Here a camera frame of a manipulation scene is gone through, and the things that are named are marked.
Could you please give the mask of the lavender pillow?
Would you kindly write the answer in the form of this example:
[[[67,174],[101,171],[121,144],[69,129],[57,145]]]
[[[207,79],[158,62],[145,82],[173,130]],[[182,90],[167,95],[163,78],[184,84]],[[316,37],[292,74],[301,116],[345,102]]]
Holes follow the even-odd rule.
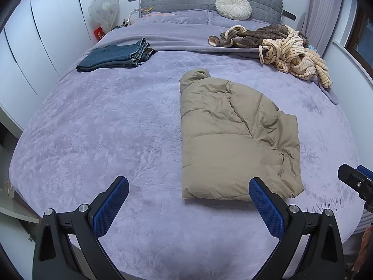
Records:
[[[197,24],[210,25],[213,21],[213,13],[208,10],[185,10],[171,13],[150,13],[138,19],[137,23],[160,24]]]

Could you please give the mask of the red box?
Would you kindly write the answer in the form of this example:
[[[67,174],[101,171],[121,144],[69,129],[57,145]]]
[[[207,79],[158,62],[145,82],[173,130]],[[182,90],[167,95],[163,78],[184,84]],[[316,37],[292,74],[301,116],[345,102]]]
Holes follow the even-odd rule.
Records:
[[[95,38],[96,38],[97,41],[100,41],[106,35],[106,33],[104,32],[104,30],[102,29],[102,27],[96,28],[93,31],[93,34],[94,34],[94,36],[95,36]]]

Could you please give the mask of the cream striped garment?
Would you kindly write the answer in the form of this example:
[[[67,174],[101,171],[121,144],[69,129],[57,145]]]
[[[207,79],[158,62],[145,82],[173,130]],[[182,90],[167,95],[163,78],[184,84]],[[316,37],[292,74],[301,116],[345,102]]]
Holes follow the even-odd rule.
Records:
[[[317,52],[304,46],[299,31],[286,26],[288,35],[279,39],[264,39],[259,46],[262,64],[272,64],[278,71],[290,73],[302,80],[316,76],[323,88],[330,88],[329,70]]]

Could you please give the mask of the brown fuzzy garment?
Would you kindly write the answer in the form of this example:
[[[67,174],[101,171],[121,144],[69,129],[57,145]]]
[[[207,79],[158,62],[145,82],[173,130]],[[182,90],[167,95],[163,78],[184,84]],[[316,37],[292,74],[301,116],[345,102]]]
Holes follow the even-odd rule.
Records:
[[[297,30],[293,30],[287,25],[269,25],[256,30],[248,30],[244,26],[235,25],[220,34],[220,37],[211,35],[209,45],[214,47],[237,47],[237,48],[255,48],[262,44],[265,39],[283,40],[291,33],[300,36],[303,45],[309,45],[308,38]]]

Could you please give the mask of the white wardrobe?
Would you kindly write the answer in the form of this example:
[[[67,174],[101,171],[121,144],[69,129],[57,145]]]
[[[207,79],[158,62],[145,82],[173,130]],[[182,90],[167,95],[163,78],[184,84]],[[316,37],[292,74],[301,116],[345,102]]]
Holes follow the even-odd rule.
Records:
[[[96,42],[91,0],[21,0],[1,30],[1,121],[15,135]]]

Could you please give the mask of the grey curtain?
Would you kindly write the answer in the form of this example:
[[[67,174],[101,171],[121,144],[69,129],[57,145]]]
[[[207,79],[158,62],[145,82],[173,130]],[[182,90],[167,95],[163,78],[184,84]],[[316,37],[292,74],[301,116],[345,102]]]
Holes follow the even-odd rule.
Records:
[[[299,19],[302,32],[319,55],[323,55],[338,21],[343,0],[310,0],[308,10]]]

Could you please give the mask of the beige puffer jacket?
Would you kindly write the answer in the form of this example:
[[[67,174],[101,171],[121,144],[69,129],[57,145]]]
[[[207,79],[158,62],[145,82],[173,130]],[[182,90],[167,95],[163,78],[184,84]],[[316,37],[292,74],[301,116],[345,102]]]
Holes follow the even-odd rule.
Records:
[[[205,69],[180,79],[182,195],[248,201],[260,178],[284,199],[301,194],[297,118],[263,93]]]

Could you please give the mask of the round cream cushion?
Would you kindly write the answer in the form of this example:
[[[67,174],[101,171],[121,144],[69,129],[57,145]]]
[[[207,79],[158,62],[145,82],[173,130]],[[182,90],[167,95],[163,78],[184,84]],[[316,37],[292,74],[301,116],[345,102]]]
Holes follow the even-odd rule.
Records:
[[[216,0],[215,8],[222,17],[232,20],[247,20],[252,14],[248,0]]]

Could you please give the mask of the lavender bed blanket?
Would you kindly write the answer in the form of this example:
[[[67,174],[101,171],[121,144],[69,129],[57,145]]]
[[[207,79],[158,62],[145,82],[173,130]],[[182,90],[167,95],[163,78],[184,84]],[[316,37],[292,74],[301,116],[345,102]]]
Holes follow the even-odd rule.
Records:
[[[332,210],[343,241],[363,202],[338,179],[356,166],[346,116],[314,82],[208,44],[234,26],[215,11],[210,25],[135,22],[100,44],[141,38],[156,49],[136,68],[71,68],[33,115],[10,165],[10,180],[39,214],[74,210],[122,175],[130,194],[101,243],[117,268],[143,279],[251,279],[276,245],[253,203],[186,200],[181,193],[180,79],[204,68],[246,85],[297,117],[306,212]]]

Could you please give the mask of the folded blue jeans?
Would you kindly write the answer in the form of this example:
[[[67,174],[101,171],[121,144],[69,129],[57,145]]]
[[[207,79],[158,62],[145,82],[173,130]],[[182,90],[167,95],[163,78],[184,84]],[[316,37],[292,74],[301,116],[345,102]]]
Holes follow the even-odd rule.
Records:
[[[107,45],[93,49],[77,66],[80,73],[101,68],[136,68],[148,61],[157,51],[145,38],[130,45]]]

